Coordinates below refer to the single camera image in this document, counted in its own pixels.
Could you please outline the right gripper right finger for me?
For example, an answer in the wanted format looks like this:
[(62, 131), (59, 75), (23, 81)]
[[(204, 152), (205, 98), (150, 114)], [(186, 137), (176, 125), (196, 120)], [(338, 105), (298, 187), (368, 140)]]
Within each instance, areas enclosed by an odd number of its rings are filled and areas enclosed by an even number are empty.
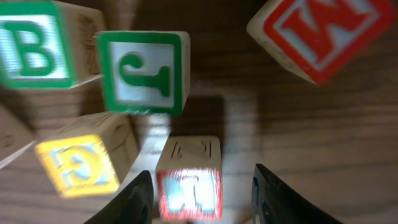
[(253, 223), (341, 224), (303, 198), (262, 164), (256, 164), (254, 169), (251, 205)]

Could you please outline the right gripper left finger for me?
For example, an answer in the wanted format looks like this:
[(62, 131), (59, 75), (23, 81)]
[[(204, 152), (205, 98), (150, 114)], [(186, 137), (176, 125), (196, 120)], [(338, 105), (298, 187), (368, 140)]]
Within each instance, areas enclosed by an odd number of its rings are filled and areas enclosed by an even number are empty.
[(85, 224), (151, 224), (153, 203), (152, 178), (144, 170)]

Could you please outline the red I block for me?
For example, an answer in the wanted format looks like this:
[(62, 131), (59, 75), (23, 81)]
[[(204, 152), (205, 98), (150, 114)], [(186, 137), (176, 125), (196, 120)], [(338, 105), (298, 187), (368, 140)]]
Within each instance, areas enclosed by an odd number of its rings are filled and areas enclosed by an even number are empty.
[(189, 222), (221, 219), (223, 184), (218, 137), (169, 137), (155, 174), (162, 219)]

